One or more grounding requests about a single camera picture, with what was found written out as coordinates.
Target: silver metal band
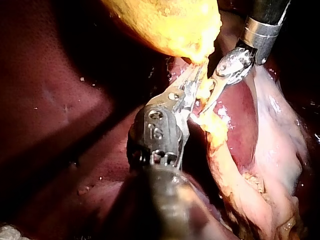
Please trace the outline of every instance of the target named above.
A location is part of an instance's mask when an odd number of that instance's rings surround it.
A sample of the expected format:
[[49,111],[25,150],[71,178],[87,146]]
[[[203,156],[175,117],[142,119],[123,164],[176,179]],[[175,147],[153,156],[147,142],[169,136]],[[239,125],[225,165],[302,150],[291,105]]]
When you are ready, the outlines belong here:
[[256,21],[251,17],[246,19],[240,39],[248,46],[257,49],[255,54],[256,64],[261,65],[267,61],[282,27],[282,21],[280,22],[279,25],[269,25]]

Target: white fibrous tissue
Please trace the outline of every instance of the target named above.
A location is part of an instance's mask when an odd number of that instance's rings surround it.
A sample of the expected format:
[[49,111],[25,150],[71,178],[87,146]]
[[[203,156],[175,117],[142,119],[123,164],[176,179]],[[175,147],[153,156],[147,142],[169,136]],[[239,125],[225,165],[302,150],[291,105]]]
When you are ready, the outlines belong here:
[[21,233],[13,226],[5,225],[0,228],[0,240],[30,240],[21,236]]

